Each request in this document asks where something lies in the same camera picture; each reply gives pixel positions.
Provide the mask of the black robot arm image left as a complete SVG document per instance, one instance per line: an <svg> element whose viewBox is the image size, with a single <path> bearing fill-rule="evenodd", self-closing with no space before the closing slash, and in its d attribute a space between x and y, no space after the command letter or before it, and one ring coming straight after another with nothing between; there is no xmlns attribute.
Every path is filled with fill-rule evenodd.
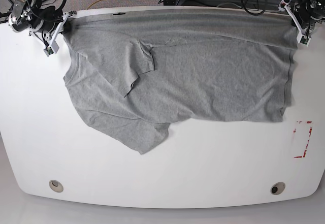
<svg viewBox="0 0 325 224"><path fill-rule="evenodd" d="M16 33L27 30L30 36L43 44L43 50L49 56L58 52L56 38L64 32L65 23L76 12L63 11L67 0L62 0L59 7L51 4L44 6L45 1L15 0L8 14L8 23Z"/></svg>

